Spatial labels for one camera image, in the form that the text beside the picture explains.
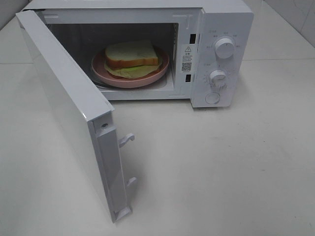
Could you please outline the pink round plate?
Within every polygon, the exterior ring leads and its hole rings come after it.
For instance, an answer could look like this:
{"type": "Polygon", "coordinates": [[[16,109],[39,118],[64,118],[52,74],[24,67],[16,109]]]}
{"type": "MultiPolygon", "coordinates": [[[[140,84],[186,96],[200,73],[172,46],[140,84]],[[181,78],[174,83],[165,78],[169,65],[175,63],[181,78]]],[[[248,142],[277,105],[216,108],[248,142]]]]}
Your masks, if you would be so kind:
{"type": "Polygon", "coordinates": [[[113,70],[106,64],[105,51],[102,50],[92,60],[92,72],[103,87],[122,89],[140,88],[158,81],[169,67],[169,56],[161,48],[153,47],[158,56],[158,65],[141,65],[113,70]]]}

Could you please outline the white warning label sticker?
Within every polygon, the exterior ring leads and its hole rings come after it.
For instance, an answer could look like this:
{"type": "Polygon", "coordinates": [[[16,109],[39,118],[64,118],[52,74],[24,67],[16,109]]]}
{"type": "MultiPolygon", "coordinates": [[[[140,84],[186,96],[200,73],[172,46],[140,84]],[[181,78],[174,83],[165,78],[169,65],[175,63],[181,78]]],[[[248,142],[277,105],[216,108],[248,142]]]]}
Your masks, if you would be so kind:
{"type": "Polygon", "coordinates": [[[195,59],[195,45],[183,44],[181,48],[181,72],[190,73],[193,71],[195,59]]]}

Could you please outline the white microwave oven body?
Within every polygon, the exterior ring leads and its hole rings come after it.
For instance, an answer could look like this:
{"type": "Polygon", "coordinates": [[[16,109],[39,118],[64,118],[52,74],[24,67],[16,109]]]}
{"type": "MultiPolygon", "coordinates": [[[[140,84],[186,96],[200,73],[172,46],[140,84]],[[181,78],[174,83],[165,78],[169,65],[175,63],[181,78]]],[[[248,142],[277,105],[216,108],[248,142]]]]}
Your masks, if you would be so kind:
{"type": "Polygon", "coordinates": [[[148,39],[169,56],[167,83],[161,88],[103,88],[111,101],[188,99],[194,108],[227,107],[232,101],[254,14],[241,0],[33,0],[32,10],[93,80],[92,58],[111,44],[148,39]],[[220,59],[214,43],[229,36],[233,56],[220,59]],[[183,44],[195,45],[193,71],[181,72],[183,44]],[[209,74],[226,73],[222,87],[211,86],[209,74]],[[205,102],[217,92],[217,104],[205,102]]]}

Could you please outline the toy sandwich with lettuce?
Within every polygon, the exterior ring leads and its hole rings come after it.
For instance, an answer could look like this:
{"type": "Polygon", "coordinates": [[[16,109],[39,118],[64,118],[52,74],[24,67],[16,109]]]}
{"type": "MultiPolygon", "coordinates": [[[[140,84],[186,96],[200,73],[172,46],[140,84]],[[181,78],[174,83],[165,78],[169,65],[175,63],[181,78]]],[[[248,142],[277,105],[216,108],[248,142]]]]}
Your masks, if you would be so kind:
{"type": "Polygon", "coordinates": [[[104,68],[117,77],[144,77],[159,70],[161,65],[162,57],[149,40],[112,44],[105,49],[104,68]]]}

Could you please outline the white microwave knob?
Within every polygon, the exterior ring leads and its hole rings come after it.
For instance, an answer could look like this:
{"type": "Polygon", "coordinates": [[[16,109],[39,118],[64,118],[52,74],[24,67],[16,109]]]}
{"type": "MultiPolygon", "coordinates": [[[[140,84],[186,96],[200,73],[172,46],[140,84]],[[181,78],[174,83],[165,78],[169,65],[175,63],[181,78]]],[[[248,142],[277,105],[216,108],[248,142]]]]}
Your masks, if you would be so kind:
{"type": "Polygon", "coordinates": [[[228,59],[234,54],[235,42],[229,36],[219,38],[214,43],[215,54],[220,59],[228,59]]]}
{"type": "Polygon", "coordinates": [[[214,70],[209,74],[211,86],[222,87],[226,82],[226,73],[223,70],[214,70]]]}

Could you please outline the white microwave door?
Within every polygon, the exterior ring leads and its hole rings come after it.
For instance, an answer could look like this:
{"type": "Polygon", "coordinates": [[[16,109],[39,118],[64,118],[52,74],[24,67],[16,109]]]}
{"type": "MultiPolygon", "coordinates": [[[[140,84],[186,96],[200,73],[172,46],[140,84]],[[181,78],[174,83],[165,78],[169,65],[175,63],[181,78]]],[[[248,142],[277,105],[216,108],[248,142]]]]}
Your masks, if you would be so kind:
{"type": "Polygon", "coordinates": [[[116,222],[131,212],[135,177],[124,178],[120,149],[134,140],[118,138],[113,106],[32,10],[16,15],[51,110],[65,141],[116,222]]]}

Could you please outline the glass microwave turntable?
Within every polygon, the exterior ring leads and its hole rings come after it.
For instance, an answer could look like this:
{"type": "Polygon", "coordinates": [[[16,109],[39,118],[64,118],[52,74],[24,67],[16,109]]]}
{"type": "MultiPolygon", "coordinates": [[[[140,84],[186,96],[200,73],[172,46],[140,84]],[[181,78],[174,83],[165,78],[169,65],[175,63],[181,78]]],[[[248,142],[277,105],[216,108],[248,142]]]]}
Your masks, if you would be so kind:
{"type": "Polygon", "coordinates": [[[104,62],[94,61],[91,66],[91,71],[93,72],[94,83],[108,89],[137,89],[150,86],[153,86],[153,88],[161,88],[167,83],[167,70],[150,73],[144,77],[128,79],[111,75],[104,68],[104,62]]]}

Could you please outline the lower white microwave knob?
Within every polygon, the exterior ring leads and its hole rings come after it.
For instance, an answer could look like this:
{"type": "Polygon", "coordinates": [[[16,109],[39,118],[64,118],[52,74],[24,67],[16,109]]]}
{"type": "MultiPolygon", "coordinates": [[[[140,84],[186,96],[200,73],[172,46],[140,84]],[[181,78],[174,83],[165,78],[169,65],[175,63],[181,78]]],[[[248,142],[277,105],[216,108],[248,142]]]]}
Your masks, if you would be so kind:
{"type": "Polygon", "coordinates": [[[226,73],[223,70],[214,70],[209,74],[211,86],[222,87],[226,82],[226,73]]]}

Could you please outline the round white door button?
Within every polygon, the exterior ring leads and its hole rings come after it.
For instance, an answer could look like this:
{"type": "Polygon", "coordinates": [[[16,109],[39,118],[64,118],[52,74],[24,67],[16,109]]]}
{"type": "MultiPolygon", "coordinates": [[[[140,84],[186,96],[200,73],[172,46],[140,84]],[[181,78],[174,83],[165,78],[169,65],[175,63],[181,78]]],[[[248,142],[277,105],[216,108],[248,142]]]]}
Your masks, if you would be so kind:
{"type": "Polygon", "coordinates": [[[205,102],[208,104],[217,104],[220,101],[220,94],[217,92],[212,92],[206,95],[205,102]]]}

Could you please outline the upper white microwave knob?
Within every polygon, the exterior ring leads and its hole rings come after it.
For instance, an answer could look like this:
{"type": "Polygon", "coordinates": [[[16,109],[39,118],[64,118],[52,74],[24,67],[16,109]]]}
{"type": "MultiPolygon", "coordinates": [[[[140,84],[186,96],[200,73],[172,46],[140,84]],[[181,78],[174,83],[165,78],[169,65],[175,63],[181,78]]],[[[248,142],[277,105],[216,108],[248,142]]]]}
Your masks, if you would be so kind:
{"type": "Polygon", "coordinates": [[[214,43],[215,54],[220,59],[228,59],[234,54],[235,42],[229,36],[219,38],[214,43]]]}

